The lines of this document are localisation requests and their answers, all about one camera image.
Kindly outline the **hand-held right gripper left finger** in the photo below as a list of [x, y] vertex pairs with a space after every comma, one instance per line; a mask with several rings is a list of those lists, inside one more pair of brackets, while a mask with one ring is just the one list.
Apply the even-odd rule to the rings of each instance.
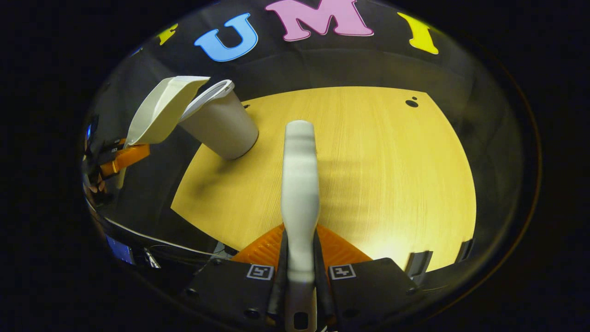
[[236, 326], [282, 321], [286, 294], [284, 226], [264, 233], [232, 259], [213, 259], [183, 290], [192, 309]]

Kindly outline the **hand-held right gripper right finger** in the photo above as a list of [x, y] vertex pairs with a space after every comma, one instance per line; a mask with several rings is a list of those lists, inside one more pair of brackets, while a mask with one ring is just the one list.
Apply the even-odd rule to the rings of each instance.
[[319, 225], [313, 239], [315, 286], [327, 326], [379, 326], [405, 319], [424, 292], [391, 258], [371, 259]]

